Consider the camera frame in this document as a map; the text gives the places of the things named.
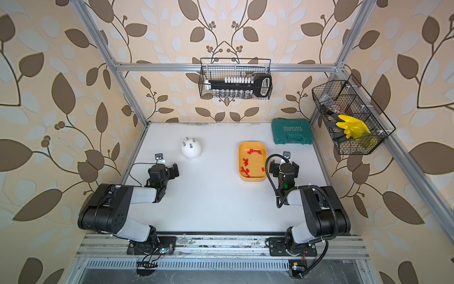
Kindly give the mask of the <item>white dome screw holder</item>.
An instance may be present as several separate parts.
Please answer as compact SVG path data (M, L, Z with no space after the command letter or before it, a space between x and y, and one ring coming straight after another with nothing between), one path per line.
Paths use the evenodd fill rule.
M181 152L187 160L197 160L202 154L202 146L195 138L186 137L181 145Z

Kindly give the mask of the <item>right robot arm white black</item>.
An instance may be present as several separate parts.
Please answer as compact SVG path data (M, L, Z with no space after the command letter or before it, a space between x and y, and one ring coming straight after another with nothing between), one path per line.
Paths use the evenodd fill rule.
M297 185L299 165L283 155L269 155L264 170L277 208L298 206L303 210L301 224L289 227L283 237L267 239L271 256L316 256L316 243L350 233L350 218L331 186Z

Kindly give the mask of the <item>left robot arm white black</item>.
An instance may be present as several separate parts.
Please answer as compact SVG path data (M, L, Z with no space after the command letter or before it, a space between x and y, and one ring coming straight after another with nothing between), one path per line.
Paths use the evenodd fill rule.
M155 163L148 170L144 186L102 183L87 199L78 216L81 230L111 234L129 241L129 255L161 255L173 253L175 237L160 240L157 230L128 215L130 206L156 204L164 197L170 180L179 177L177 164L167 167Z

